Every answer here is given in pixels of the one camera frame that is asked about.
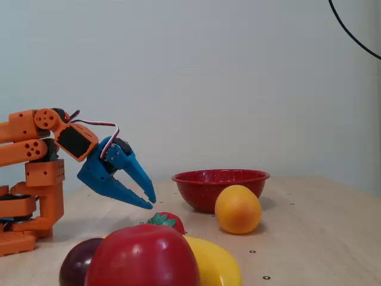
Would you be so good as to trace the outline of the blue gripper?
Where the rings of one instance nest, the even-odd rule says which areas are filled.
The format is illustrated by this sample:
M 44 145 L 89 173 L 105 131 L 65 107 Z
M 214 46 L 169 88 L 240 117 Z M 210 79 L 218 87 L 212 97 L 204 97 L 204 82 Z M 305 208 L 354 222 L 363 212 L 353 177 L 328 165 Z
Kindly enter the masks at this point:
M 103 139 L 89 154 L 77 174 L 78 179 L 99 195 L 142 209 L 153 209 L 152 204 L 156 203 L 157 198 L 152 181 L 126 141 L 120 138 L 114 139 L 106 157 L 101 158 L 102 150 L 109 139 L 110 137 Z M 125 171 L 140 186 L 149 202 L 115 179 L 114 174 L 118 170 Z

